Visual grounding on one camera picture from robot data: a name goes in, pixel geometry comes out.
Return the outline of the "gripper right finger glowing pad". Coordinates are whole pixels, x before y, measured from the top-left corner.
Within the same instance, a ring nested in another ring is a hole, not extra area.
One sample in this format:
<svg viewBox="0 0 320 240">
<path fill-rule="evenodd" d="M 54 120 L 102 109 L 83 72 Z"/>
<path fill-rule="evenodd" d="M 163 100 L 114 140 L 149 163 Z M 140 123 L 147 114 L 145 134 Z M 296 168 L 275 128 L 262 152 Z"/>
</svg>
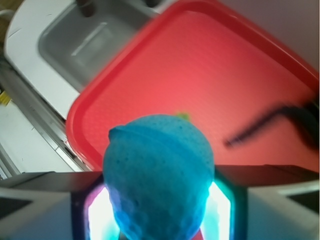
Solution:
<svg viewBox="0 0 320 240">
<path fill-rule="evenodd" d="M 217 165 L 202 240 L 317 240 L 319 174 L 295 165 Z"/>
</svg>

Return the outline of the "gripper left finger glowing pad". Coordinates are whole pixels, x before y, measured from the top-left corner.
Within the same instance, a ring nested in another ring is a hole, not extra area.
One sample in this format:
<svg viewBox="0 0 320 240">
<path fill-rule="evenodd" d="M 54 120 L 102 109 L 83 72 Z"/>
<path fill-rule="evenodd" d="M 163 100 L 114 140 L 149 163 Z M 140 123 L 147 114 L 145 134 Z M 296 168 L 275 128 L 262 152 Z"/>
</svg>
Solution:
<svg viewBox="0 0 320 240">
<path fill-rule="evenodd" d="M 0 182 L 2 240 L 118 240 L 101 172 L 29 172 Z"/>
</svg>

